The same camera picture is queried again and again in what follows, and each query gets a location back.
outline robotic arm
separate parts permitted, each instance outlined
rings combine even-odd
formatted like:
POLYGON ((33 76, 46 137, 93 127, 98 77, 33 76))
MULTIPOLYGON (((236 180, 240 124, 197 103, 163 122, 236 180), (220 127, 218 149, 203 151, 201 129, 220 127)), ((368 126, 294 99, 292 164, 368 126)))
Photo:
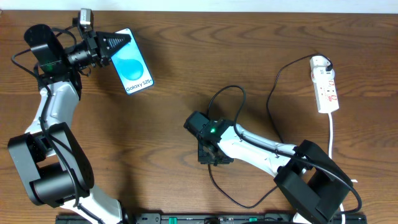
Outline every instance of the robotic arm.
POLYGON ((337 171, 349 183, 349 177, 315 143, 304 140, 299 146, 281 144, 257 136, 236 125, 230 120, 210 120, 201 112, 194 112, 184 124, 198 139, 198 158, 202 164, 229 164, 233 159, 241 159, 275 177, 274 182, 298 211, 296 217, 304 217, 307 223, 328 223, 347 196, 349 189, 340 181, 321 169, 317 169, 310 181, 305 183, 302 175, 311 170, 303 162, 291 159, 305 158, 337 171), (283 153, 291 157, 278 156, 283 153))
MULTIPOLYGON (((79 44, 69 31, 44 24, 32 26, 25 33, 25 41, 44 71, 36 77, 42 99, 25 134, 9 140, 9 153, 34 204, 66 208, 92 223, 129 223, 130 217, 121 204, 94 184, 93 169, 70 126, 81 98, 82 70, 89 65, 109 65, 111 56, 131 38, 128 34, 95 32, 90 9, 82 9, 72 23, 83 39, 79 44), (71 35, 75 44, 64 49, 53 31, 71 35), (39 162, 55 155, 63 162, 39 167, 39 162)), ((20 67, 14 58, 13 62, 20 67)))

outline phone screen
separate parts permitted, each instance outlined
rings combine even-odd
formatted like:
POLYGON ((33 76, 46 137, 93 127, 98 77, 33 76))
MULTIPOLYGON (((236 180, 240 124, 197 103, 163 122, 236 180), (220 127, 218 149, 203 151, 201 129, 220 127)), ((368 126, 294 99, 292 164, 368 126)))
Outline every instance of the phone screen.
POLYGON ((129 34, 131 36, 130 43, 126 44, 111 57, 126 93, 132 94, 152 86, 154 80, 142 58, 131 30, 123 29, 116 33, 129 34))

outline wood grain surface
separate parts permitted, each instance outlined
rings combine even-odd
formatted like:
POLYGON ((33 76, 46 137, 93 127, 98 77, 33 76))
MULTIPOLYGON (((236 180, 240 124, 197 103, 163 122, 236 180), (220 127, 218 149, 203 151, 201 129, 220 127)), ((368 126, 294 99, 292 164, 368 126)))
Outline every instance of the wood grain surface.
MULTIPOLYGON (((72 131, 89 158, 95 182, 132 212, 257 213, 292 211, 279 190, 252 210, 235 206, 211 184, 197 162, 195 138, 183 128, 194 110, 205 110, 220 88, 245 87, 239 123, 276 140, 265 110, 277 71, 314 52, 333 61, 340 109, 333 113, 334 160, 359 183, 368 223, 398 220, 398 15, 94 12, 95 29, 133 30, 155 85, 127 96, 113 66, 82 77, 83 94, 72 131)), ((67 27, 77 11, 3 11, 0 16, 0 222, 53 223, 61 208, 28 199, 7 151, 39 105, 36 81, 13 66, 27 48, 23 36, 44 23, 67 27)), ((72 44, 62 37, 64 46, 72 44)), ((31 68, 34 57, 19 61, 31 68)), ((303 61, 281 75, 270 109, 287 142, 308 139, 324 150, 328 116, 317 112, 310 66, 303 61)), ((239 91, 217 100, 232 118, 239 91)), ((241 161, 213 169, 219 185, 250 205, 274 186, 272 177, 241 161)), ((345 209, 356 206, 349 195, 345 209)))

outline electrical outlet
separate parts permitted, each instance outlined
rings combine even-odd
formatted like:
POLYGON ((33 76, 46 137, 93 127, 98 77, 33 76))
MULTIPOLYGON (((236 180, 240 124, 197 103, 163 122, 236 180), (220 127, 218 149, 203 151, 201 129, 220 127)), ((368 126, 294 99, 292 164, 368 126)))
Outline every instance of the electrical outlet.
POLYGON ((311 79, 319 113, 331 113, 339 108, 334 80, 335 71, 326 70, 329 64, 329 61, 322 56, 314 56, 310 60, 311 79))

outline black cable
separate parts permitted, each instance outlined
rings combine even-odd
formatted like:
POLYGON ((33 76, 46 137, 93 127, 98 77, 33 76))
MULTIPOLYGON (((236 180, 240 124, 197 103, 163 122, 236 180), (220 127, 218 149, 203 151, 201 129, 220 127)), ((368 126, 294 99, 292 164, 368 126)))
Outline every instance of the black cable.
MULTIPOLYGON (((70 29, 72 29, 72 28, 74 28, 74 27, 75 27, 74 25, 68 26, 68 27, 65 28, 64 30, 70 30, 70 29)), ((59 32, 58 34, 55 35, 55 37, 59 37, 59 36, 61 36, 61 34, 63 34, 63 32, 59 32)))
POLYGON ((91 68, 90 67, 88 67, 88 73, 84 73, 82 70, 77 70, 77 72, 80 74, 80 75, 84 75, 84 76, 87 76, 87 77, 89 77, 90 75, 91 75, 91 68))
POLYGON ((276 221, 267 221, 267 220, 260 220, 260 221, 253 221, 253 222, 246 222, 242 224, 302 224, 302 223, 295 223, 295 222, 280 222, 278 220, 276 221))
POLYGON ((271 121, 271 125, 272 125, 272 127, 274 128, 274 131, 275 131, 276 135, 278 135, 278 138, 279 138, 279 140, 280 140, 281 143, 285 143, 285 141, 284 141, 284 139, 282 138, 282 135, 280 134, 280 132, 278 131, 278 129, 276 128, 276 125, 275 125, 275 123, 274 123, 274 120, 272 119, 271 112, 269 111, 269 106, 268 106, 268 104, 269 104, 269 99, 271 98, 271 95, 272 95, 272 93, 273 93, 274 90, 275 90, 276 84, 277 84, 278 79, 279 79, 279 75, 280 75, 280 73, 283 71, 283 69, 285 69, 285 68, 288 67, 289 65, 294 64, 294 63, 296 63, 296 62, 298 62, 298 61, 301 61, 301 60, 306 59, 306 58, 309 58, 309 57, 314 57, 314 56, 322 56, 322 57, 326 58, 326 59, 329 61, 330 65, 327 66, 326 71, 330 71, 330 70, 333 68, 333 64, 332 64, 331 60, 328 59, 328 58, 327 58, 326 56, 324 56, 323 54, 316 53, 316 54, 310 54, 310 55, 304 56, 304 57, 302 57, 302 58, 299 58, 299 59, 297 59, 297 60, 294 60, 293 62, 288 63, 287 65, 283 66, 283 67, 279 70, 278 74, 276 75, 276 79, 275 79, 274 86, 272 87, 271 92, 269 92, 269 95, 268 95, 268 98, 267 98, 267 103, 266 103, 267 113, 268 113, 268 117, 269 117, 269 119, 270 119, 270 121, 271 121))
POLYGON ((273 221, 278 221, 278 219, 276 219, 276 218, 272 218, 272 217, 265 217, 264 219, 265 219, 265 220, 273 220, 273 221))
POLYGON ((81 210, 82 212, 84 212, 84 214, 86 214, 88 217, 94 219, 95 221, 98 222, 98 224, 104 224, 104 222, 102 221, 102 219, 98 218, 97 216, 95 216, 94 214, 92 214, 89 210, 87 210, 85 207, 78 205, 77 208, 79 210, 81 210))
POLYGON ((211 173, 211 166, 210 164, 207 165, 208 166, 208 170, 209 170, 209 176, 210 176, 210 180, 213 183, 213 185, 217 188, 217 190, 219 190, 225 197, 227 197, 228 199, 230 199, 233 203, 235 203, 236 205, 242 207, 242 208, 247 208, 247 209, 251 209, 251 208, 255 208, 256 206, 258 206, 264 199, 266 199, 266 197, 268 197, 268 195, 270 195, 271 193, 273 193, 273 191, 275 189, 277 189, 278 187, 275 186, 273 189, 271 189, 270 191, 268 191, 257 203, 255 203, 254 205, 251 206, 245 206, 242 205, 241 203, 235 201, 233 198, 231 198, 227 193, 225 193, 225 191, 223 189, 221 189, 221 187, 218 186, 218 184, 216 183, 216 181, 214 180, 213 174, 211 173))
POLYGON ((262 146, 262 145, 260 145, 260 144, 258 144, 256 142, 253 142, 253 141, 251 141, 249 139, 246 139, 243 134, 239 133, 238 128, 236 127, 236 124, 237 124, 238 116, 239 116, 239 114, 240 114, 241 110, 243 109, 243 106, 244 106, 244 104, 246 102, 246 91, 244 91, 244 88, 242 88, 240 86, 237 86, 237 85, 226 86, 226 87, 222 88, 220 91, 218 91, 214 95, 214 97, 211 99, 211 102, 213 102, 214 98, 218 94, 220 94, 222 91, 224 91, 227 88, 232 88, 232 87, 239 88, 242 91, 242 93, 243 93, 243 100, 242 100, 241 106, 239 107, 238 111, 236 112, 235 119, 234 119, 234 131, 243 141, 246 141, 247 143, 252 144, 253 146, 259 147, 259 148, 261 148, 263 150, 272 152, 274 154, 277 154, 277 155, 280 155, 280 156, 285 156, 285 157, 291 158, 291 159, 299 161, 299 162, 303 162, 303 163, 305 163, 307 165, 310 165, 312 167, 315 167, 317 169, 322 170, 323 172, 326 172, 326 173, 330 174, 332 177, 334 177, 335 179, 340 181, 345 187, 347 187, 354 194, 355 198, 358 201, 358 206, 355 209, 344 211, 344 212, 339 212, 338 214, 339 215, 342 215, 342 214, 347 215, 347 214, 352 214, 352 213, 356 213, 356 212, 360 211, 360 209, 362 207, 362 200, 361 200, 361 197, 359 196, 359 194, 357 193, 357 191, 352 186, 350 186, 349 183, 345 182, 339 175, 337 175, 334 172, 330 171, 330 170, 333 170, 333 168, 331 168, 327 164, 323 164, 323 163, 319 164, 320 162, 317 162, 317 164, 316 164, 316 163, 308 161, 306 159, 302 159, 301 157, 297 157, 297 156, 293 156, 293 155, 290 155, 290 154, 287 154, 287 153, 284 153, 284 152, 280 152, 277 149, 268 149, 268 148, 266 148, 266 147, 264 147, 264 146, 262 146))
MULTIPOLYGON (((238 85, 230 85, 230 86, 226 86, 222 89, 220 89, 216 94, 214 94, 214 96, 211 98, 210 102, 209 102, 209 106, 207 107, 207 111, 206 111, 206 116, 209 116, 209 112, 210 112, 210 108, 214 102, 214 99, 225 89, 227 88, 240 88, 242 90, 242 88, 238 85)), ((213 174, 211 173, 211 167, 210 165, 208 165, 208 170, 209 170, 209 176, 210 176, 210 180, 211 183, 213 183, 213 185, 216 187, 217 190, 219 190, 225 197, 227 197, 228 199, 230 199, 233 203, 235 203, 237 206, 240 206, 242 208, 247 208, 247 209, 251 209, 251 208, 255 208, 256 206, 258 206, 264 199, 266 199, 266 197, 268 197, 268 195, 270 195, 271 193, 273 193, 273 191, 277 188, 276 186, 273 189, 270 189, 270 191, 268 191, 257 203, 255 203, 254 205, 251 206, 245 206, 242 205, 241 203, 235 201, 233 198, 231 198, 223 189, 221 189, 221 187, 218 186, 218 184, 216 183, 216 181, 214 180, 213 174)))
POLYGON ((51 30, 54 31, 54 32, 59 32, 59 33, 57 34, 58 36, 60 36, 61 34, 68 34, 69 36, 72 37, 72 39, 73 39, 73 46, 72 46, 72 48, 67 48, 67 49, 65 49, 65 53, 66 53, 66 54, 70 54, 70 53, 72 53, 72 52, 76 49, 76 44, 77 44, 76 37, 75 37, 70 31, 68 31, 67 29, 59 29, 59 28, 52 28, 51 30))
POLYGON ((20 56, 20 55, 23 55, 24 53, 27 53, 27 52, 30 52, 30 49, 23 50, 23 51, 21 51, 21 52, 15 54, 15 55, 13 55, 13 56, 11 57, 11 61, 13 62, 14 65, 17 65, 19 68, 23 69, 23 71, 25 71, 25 72, 31 74, 33 77, 35 77, 36 79, 38 79, 38 77, 36 76, 35 73, 33 73, 33 72, 30 71, 29 69, 23 67, 22 65, 20 65, 20 64, 15 60, 16 57, 18 57, 18 56, 20 56))

